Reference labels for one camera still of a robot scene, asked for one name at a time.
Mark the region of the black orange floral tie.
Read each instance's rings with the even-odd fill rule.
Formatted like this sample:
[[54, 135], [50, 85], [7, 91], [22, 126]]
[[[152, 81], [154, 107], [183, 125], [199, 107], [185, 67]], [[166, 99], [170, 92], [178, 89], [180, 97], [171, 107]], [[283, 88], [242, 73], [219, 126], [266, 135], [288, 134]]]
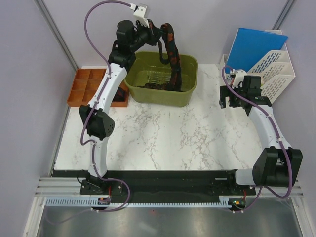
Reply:
[[169, 91], [181, 91], [182, 86], [182, 74], [181, 74], [181, 61], [178, 48], [175, 43], [174, 30], [169, 23], [162, 24], [160, 29], [162, 30], [162, 39], [165, 45], [167, 59], [162, 55], [162, 43], [158, 41], [159, 59], [164, 65], [169, 64], [171, 68], [171, 76], [169, 83], [165, 85], [165, 90]]

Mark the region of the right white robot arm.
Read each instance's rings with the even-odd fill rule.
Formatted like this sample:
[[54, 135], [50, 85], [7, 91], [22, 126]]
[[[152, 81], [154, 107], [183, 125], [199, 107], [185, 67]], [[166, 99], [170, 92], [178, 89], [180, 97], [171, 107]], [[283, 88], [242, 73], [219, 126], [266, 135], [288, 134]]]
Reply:
[[292, 187], [303, 159], [301, 150], [292, 148], [281, 133], [269, 98], [261, 95], [260, 82], [259, 76], [244, 76], [237, 87], [220, 87], [221, 108], [243, 108], [263, 148], [251, 169], [237, 170], [235, 177], [226, 182], [227, 191], [234, 195], [244, 185]]

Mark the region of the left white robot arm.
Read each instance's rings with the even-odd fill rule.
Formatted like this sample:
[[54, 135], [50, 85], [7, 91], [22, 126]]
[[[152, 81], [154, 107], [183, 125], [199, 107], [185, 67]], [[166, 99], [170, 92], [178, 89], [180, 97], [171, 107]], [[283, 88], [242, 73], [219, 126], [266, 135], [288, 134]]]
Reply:
[[80, 140], [82, 145], [91, 144], [91, 162], [86, 178], [82, 181], [80, 194], [102, 195], [115, 184], [128, 187], [118, 178], [105, 178], [108, 171], [106, 149], [108, 139], [114, 131], [115, 122], [108, 115], [111, 102], [121, 82], [125, 79], [136, 60], [135, 52], [148, 44], [156, 45], [163, 30], [149, 20], [146, 26], [139, 21], [132, 23], [123, 20], [117, 26], [117, 39], [113, 44], [109, 58], [106, 59], [107, 71], [93, 98], [87, 105], [81, 105], [79, 115], [83, 123], [82, 134], [89, 139]]

